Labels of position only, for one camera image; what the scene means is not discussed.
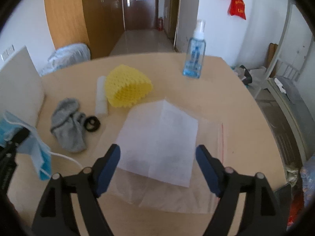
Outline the blue surgical face mask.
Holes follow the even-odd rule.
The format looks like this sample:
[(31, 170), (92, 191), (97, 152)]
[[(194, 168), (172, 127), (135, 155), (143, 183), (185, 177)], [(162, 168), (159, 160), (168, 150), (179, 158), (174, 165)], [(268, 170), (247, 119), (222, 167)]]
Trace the blue surgical face mask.
[(80, 169), (83, 166), (75, 159), (51, 151), (40, 138), (37, 129), (5, 111), (1, 118), (1, 147), (4, 147), (9, 140), (21, 129), (29, 130), (29, 136), (17, 147), (17, 153), (30, 155), (32, 164), (40, 180), (48, 180), (52, 175), (51, 156), (62, 157), (77, 164)]

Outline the grey sock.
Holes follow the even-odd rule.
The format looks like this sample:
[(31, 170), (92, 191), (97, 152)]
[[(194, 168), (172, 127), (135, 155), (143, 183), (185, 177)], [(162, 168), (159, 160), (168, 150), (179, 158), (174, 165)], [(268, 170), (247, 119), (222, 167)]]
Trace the grey sock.
[(51, 116), (50, 132), (60, 146), (70, 152), (78, 153), (86, 149), (84, 121), (86, 115), (79, 111), (76, 98), (61, 100)]

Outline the clear zip plastic bag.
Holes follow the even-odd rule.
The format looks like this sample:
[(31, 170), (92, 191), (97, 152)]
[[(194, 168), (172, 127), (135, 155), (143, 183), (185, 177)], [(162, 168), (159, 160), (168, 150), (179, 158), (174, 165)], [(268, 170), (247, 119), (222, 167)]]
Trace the clear zip plastic bag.
[(207, 186), (195, 159), (206, 146), (222, 159), (223, 123), (168, 100), (114, 109), (105, 121), (94, 157), (112, 144), (121, 150), (108, 192), (138, 207), (186, 214), (210, 214), (218, 199)]

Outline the yellow foam fruit net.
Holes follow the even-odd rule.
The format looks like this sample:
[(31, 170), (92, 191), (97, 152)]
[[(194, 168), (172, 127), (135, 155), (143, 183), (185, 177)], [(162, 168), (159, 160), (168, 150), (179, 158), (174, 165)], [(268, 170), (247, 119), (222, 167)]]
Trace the yellow foam fruit net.
[(151, 80), (127, 65), (115, 67), (105, 80), (105, 94), (114, 108), (132, 107), (153, 90)]

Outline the white styrofoam box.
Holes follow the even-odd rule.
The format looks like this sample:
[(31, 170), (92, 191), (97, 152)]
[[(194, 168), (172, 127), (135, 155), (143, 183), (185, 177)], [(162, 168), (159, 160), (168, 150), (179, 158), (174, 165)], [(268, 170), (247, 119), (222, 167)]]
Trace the white styrofoam box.
[(37, 126), (44, 99), (42, 79), (24, 46), (1, 68), (1, 115), (8, 111)]

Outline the white foam tube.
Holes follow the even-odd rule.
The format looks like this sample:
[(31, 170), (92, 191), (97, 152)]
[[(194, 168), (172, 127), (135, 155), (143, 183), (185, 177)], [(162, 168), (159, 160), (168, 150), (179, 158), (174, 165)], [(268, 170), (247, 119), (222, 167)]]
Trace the white foam tube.
[(108, 103), (105, 92), (105, 82), (106, 82), (105, 76), (100, 76), (97, 79), (97, 88), (95, 95), (95, 115), (97, 117), (108, 115)]

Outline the blue covered bundle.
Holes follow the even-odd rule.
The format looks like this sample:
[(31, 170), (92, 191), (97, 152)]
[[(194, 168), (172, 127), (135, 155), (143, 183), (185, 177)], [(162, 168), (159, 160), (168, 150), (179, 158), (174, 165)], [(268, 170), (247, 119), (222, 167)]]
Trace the blue covered bundle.
[(38, 71), (40, 76), (91, 60), (91, 53), (84, 43), (74, 43), (55, 50), (47, 59), (47, 64)]

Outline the grey bed mattress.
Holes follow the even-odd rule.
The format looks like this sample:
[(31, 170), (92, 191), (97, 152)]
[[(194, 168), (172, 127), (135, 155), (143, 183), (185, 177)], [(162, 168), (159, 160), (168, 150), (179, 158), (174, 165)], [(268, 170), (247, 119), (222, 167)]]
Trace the grey bed mattress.
[(312, 118), (311, 113), (303, 101), (298, 89), (288, 78), (277, 76), (277, 79), (282, 83), (283, 88), (286, 91), (289, 103), (292, 106), (292, 111), (299, 121), (301, 129), (303, 129), (306, 133), (314, 133), (314, 119)]

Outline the wooden wardrobe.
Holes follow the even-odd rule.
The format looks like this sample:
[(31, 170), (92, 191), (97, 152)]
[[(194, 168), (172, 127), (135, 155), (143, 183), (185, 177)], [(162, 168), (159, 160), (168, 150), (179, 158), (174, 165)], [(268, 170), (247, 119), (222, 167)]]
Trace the wooden wardrobe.
[(109, 56), (124, 33), (122, 0), (44, 0), (55, 49), (84, 43), (91, 58)]

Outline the blue spray bottle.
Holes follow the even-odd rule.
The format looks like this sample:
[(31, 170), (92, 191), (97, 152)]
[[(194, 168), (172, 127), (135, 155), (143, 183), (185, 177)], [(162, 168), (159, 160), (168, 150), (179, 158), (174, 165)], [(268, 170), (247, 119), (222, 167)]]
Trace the blue spray bottle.
[(204, 20), (198, 20), (193, 32), (193, 36), (188, 42), (186, 59), (183, 67), (183, 75), (190, 78), (199, 79), (203, 60), (206, 52)]

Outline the red fire extinguisher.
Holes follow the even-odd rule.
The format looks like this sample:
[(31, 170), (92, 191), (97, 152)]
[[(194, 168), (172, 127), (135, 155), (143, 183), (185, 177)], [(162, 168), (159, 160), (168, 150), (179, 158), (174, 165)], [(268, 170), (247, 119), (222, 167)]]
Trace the red fire extinguisher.
[(158, 18), (157, 24), (158, 24), (157, 25), (158, 31), (162, 31), (163, 30), (163, 18), (162, 17)]

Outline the dark brown entrance door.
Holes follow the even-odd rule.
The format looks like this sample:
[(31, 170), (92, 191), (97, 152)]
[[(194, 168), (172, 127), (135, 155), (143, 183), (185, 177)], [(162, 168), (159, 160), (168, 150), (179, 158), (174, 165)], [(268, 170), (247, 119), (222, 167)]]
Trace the dark brown entrance door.
[(158, 0), (123, 0), (126, 30), (155, 29), (158, 20)]

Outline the white wall socket pair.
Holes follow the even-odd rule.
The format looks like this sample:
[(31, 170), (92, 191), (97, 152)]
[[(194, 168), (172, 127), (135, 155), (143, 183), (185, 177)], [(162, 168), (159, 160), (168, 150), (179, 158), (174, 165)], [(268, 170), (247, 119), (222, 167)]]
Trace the white wall socket pair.
[(15, 51), (14, 46), (10, 45), (6, 50), (4, 50), (1, 53), (1, 59), (3, 61), (6, 61), (10, 57), (10, 55), (12, 55), (14, 53), (14, 51)]

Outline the metal bunk bed frame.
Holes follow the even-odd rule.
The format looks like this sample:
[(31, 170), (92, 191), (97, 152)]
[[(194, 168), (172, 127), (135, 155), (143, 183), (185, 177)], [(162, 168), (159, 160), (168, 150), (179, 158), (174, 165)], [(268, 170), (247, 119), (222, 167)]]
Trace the metal bunk bed frame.
[(295, 83), (300, 78), (306, 62), (303, 62), (301, 67), (297, 68), (281, 57), (284, 42), (288, 37), (294, 6), (295, 2), (288, 0), (286, 18), (279, 44), (266, 73), (254, 91), (254, 98), (256, 99), (263, 89), (267, 89), (272, 94), (292, 130), (298, 148), (298, 157), (301, 163), (305, 164), (312, 156), (308, 131), (310, 126), (313, 125), (313, 119)]

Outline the side doorway frame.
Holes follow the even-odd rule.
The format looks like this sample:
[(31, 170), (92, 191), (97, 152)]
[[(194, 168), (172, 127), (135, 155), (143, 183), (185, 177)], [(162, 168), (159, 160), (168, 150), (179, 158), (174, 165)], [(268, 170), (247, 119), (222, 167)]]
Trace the side doorway frame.
[(164, 32), (172, 42), (173, 48), (176, 45), (177, 23), (181, 0), (164, 0)]

